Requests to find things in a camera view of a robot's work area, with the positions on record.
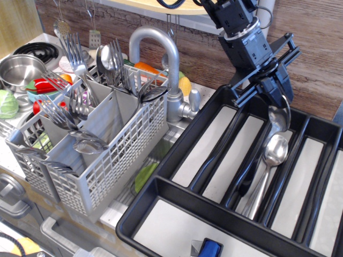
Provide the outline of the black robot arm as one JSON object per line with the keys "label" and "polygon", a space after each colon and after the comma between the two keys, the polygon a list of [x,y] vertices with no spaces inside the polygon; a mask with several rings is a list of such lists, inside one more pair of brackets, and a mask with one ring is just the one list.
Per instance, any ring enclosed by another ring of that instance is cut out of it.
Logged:
{"label": "black robot arm", "polygon": [[294,93],[286,67],[300,55],[292,33],[269,44],[254,15],[256,1],[195,1],[202,6],[217,28],[219,42],[235,67],[228,84],[237,107],[242,107],[256,94],[267,105],[285,108]]}

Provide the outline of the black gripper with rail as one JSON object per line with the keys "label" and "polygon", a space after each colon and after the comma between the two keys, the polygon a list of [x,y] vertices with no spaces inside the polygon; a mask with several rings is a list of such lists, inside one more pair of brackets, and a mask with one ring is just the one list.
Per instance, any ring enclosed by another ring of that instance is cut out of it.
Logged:
{"label": "black gripper with rail", "polygon": [[300,48],[294,44],[292,33],[286,33],[270,47],[273,55],[262,67],[236,69],[230,81],[235,106],[242,107],[257,94],[267,105],[277,108],[281,108],[283,95],[289,104],[292,103],[294,93],[287,66],[301,54]]}

